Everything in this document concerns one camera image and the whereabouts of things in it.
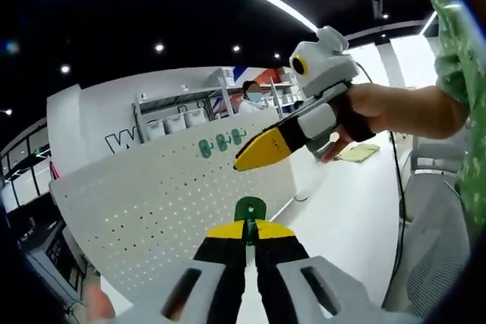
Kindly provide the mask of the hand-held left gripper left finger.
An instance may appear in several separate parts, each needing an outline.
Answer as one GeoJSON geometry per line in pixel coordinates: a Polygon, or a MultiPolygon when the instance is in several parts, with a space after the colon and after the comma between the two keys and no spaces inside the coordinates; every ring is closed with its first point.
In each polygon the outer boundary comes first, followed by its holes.
{"type": "Polygon", "coordinates": [[[236,323],[245,291],[243,221],[211,228],[190,260],[167,265],[114,323],[236,323]]]}

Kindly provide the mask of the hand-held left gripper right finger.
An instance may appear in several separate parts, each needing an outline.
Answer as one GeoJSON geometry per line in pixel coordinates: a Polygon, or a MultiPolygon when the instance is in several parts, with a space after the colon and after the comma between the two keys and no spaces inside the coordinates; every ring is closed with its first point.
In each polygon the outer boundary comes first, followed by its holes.
{"type": "Polygon", "coordinates": [[[270,323],[420,323],[371,302],[365,286],[322,256],[310,257],[289,228],[255,222],[258,290],[270,323]]]}

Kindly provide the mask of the person's right hand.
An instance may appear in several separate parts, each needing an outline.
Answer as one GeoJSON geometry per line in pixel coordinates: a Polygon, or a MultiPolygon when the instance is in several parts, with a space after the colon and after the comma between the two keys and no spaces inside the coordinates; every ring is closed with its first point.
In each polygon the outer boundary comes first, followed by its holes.
{"type": "MultiPolygon", "coordinates": [[[[346,95],[349,101],[346,110],[353,109],[355,113],[360,114],[366,120],[366,124],[372,133],[379,134],[387,129],[384,115],[384,87],[372,83],[359,84],[351,87],[346,95]]],[[[330,106],[339,122],[335,128],[339,139],[324,153],[321,158],[324,163],[337,157],[351,142],[357,142],[350,134],[349,129],[340,123],[342,118],[339,115],[345,109],[339,105],[336,98],[330,102],[330,106]]]]}

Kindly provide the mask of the person's left hand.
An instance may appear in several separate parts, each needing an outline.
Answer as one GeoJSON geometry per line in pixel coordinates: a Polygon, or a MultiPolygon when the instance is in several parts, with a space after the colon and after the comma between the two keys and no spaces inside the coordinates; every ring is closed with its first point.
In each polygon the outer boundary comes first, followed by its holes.
{"type": "Polygon", "coordinates": [[[99,285],[90,285],[87,288],[87,301],[88,323],[115,318],[113,305],[99,285]]]}

